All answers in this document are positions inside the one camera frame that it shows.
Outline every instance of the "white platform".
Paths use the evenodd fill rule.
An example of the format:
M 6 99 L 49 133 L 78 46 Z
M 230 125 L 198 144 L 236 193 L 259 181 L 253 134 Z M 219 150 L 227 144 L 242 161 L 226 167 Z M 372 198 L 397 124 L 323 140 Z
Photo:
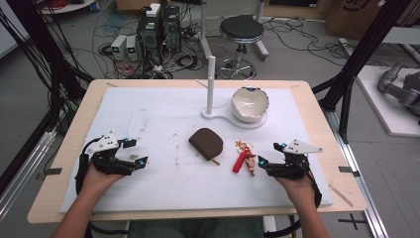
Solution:
M 377 90 L 379 79 L 387 70 L 389 67 L 365 66 L 359 73 L 359 83 L 389 135 L 420 137 L 420 117 L 411 114 L 395 97 Z M 394 84 L 402 87 L 405 76 L 419 70 L 403 68 Z
M 213 105 L 226 103 L 236 89 L 214 91 Z M 253 153 L 271 163 L 284 156 L 272 143 L 298 139 L 310 143 L 293 96 L 288 89 L 265 89 L 270 106 L 263 126 L 243 130 L 226 120 L 207 120 L 205 88 L 109 88 L 86 137 L 86 143 L 112 130 L 117 139 L 137 139 L 137 146 L 120 149 L 119 159 L 149 156 L 148 165 L 114 184 L 97 204 L 97 211 L 183 210 L 291 206 L 286 192 L 263 169 L 252 177 L 246 165 L 238 174 L 232 168 L 239 156 L 236 141 L 254 145 Z M 216 166 L 207 162 L 189 143 L 198 129 L 207 127 L 224 141 Z M 309 155 L 314 176 L 323 193 L 322 204 L 332 197 L 314 154 Z M 74 176 L 61 207 L 67 211 L 73 200 Z

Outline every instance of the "box logo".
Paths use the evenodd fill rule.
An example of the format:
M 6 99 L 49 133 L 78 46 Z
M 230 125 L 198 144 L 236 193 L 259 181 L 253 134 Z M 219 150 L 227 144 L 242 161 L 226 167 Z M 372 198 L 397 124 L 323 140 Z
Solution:
M 349 12 L 357 12 L 363 10 L 370 0 L 346 0 L 343 9 Z

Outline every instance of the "person's hand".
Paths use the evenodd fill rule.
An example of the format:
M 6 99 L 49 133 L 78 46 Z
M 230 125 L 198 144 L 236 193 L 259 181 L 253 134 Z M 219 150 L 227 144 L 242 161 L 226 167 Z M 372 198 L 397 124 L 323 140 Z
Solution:
M 98 172 L 93 165 L 90 165 L 78 196 L 98 201 L 114 182 L 123 177 L 120 175 L 105 175 Z
M 287 195 L 295 207 L 315 205 L 315 190 L 312 181 L 305 176 L 302 179 L 291 180 L 287 178 L 275 178 L 286 190 Z

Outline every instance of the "black stool seat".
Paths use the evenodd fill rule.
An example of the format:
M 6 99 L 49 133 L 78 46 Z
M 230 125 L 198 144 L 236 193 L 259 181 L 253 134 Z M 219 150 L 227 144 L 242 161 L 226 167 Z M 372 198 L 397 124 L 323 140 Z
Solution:
M 263 24 L 249 16 L 238 16 L 220 24 L 222 37 L 237 43 L 255 43 L 263 37 Z

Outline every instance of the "chrome stool base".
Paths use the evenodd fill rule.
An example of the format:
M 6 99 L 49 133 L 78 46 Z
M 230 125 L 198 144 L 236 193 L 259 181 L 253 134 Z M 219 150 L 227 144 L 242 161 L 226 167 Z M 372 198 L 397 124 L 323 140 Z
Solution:
M 219 64 L 219 74 L 227 79 L 252 79 L 257 75 L 253 64 L 241 59 L 235 61 L 234 58 L 225 59 Z

